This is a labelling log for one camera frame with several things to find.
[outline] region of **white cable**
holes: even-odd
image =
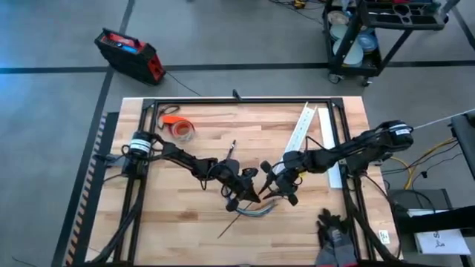
[[[437,119],[437,120],[435,120],[435,121],[428,122],[428,123],[426,123],[426,124],[423,124],[423,125],[419,125],[419,126],[417,126],[417,127],[414,127],[414,130],[417,130],[417,129],[420,129],[420,128],[423,128],[423,127],[426,127],[426,126],[432,125],[432,124],[434,124],[434,123],[437,123],[437,122],[444,121],[444,120],[446,120],[446,119],[451,119],[451,118],[453,118],[453,117],[455,117],[455,116],[459,116],[459,115],[462,115],[462,114],[465,114],[465,113],[467,113],[467,112],[471,112],[471,111],[475,111],[475,108],[472,108],[472,109],[470,109],[470,110],[468,110],[468,111],[463,111],[463,112],[460,112],[460,113],[454,114],[454,115],[452,115],[452,116],[447,116],[447,117],[445,117],[445,118],[442,118],[442,119]]]

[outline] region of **sticker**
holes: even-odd
[[[401,134],[410,134],[409,129],[401,129],[396,131],[396,135],[401,135]]]
[[[391,244],[389,240],[389,232],[387,230],[379,230],[379,240],[385,245]]]
[[[131,141],[131,149],[138,149],[141,151],[145,151],[146,153],[150,152],[150,146],[150,142],[141,139],[132,139]]]

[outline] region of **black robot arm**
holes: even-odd
[[[347,167],[351,175],[365,172],[370,162],[386,160],[394,152],[408,149],[413,144],[412,128],[401,121],[381,123],[375,129],[363,132],[349,142],[337,145],[331,149],[309,149],[304,152],[290,151],[284,154],[282,163],[285,168],[278,174],[272,172],[268,162],[261,163],[261,168],[267,173],[266,183],[261,192],[275,183],[277,189],[272,190],[264,199],[281,196],[288,197],[292,205],[298,203],[295,192],[298,184],[295,181],[303,172],[322,174],[339,161]]]
[[[155,149],[153,145],[159,142],[161,149]],[[139,177],[144,172],[143,166],[149,162],[164,159],[169,160],[181,167],[188,169],[191,175],[201,182],[201,187],[206,190],[206,183],[216,179],[221,182],[221,194],[231,197],[232,201],[226,206],[226,210],[234,211],[238,208],[239,201],[248,200],[261,202],[254,191],[252,178],[258,173],[257,168],[246,168],[239,173],[239,162],[234,159],[225,159],[218,162],[217,158],[198,159],[197,157],[178,148],[174,143],[165,141],[156,133],[137,131],[134,133],[131,144],[126,145],[128,151],[124,153],[127,161],[122,168],[122,173],[127,177]]]

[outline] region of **concrete floor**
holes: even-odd
[[[128,0],[0,1],[0,73],[107,66],[93,40],[102,27],[119,30],[127,4]],[[310,6],[317,9],[303,12],[319,20],[319,5]],[[462,0],[459,10],[475,31],[475,4]],[[164,65],[327,61],[321,25],[267,0],[136,0],[126,33],[152,43]],[[383,53],[399,34],[378,31]],[[414,33],[399,52],[396,62],[475,59],[474,48],[453,16],[443,31]],[[417,126],[474,108],[474,71],[475,67],[389,67],[366,89],[354,80],[333,85],[326,69],[171,73],[203,96],[230,96],[232,89],[242,96],[363,96],[371,126],[389,119]],[[104,77],[105,73],[0,74],[0,266],[23,266],[12,257],[38,267],[50,265]],[[117,111],[126,96],[194,93],[170,76],[160,86],[148,87],[115,73],[105,111]],[[450,136],[447,124],[416,131],[414,146],[398,156],[414,160]],[[399,166],[384,164],[384,169],[390,168]],[[446,188],[454,206],[475,204],[475,182],[462,157],[429,174],[416,188]],[[392,188],[401,188],[406,177],[385,178]],[[473,251],[475,242],[468,242]],[[415,263],[459,265],[456,257],[421,257],[409,251],[404,255]]]

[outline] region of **cart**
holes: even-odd
[[[327,0],[322,17],[330,69],[328,80],[337,84],[345,76],[363,76],[362,86],[370,85],[371,79],[379,76],[413,30],[441,30],[444,28],[445,24],[442,17],[437,12],[429,13],[430,4],[432,3],[407,2],[407,4],[394,4],[377,0],[356,0],[356,4],[347,8],[347,11],[352,14],[351,20],[348,23],[347,32],[341,40],[340,47],[337,53],[334,54],[334,41],[330,37],[331,24],[328,20],[328,13],[333,10],[341,10],[341,6],[333,4],[333,0]],[[377,47],[374,51],[364,54],[361,66],[345,65],[344,59],[363,26],[366,28],[403,30],[404,33],[383,59],[379,47]],[[370,34],[376,37],[375,31]]]

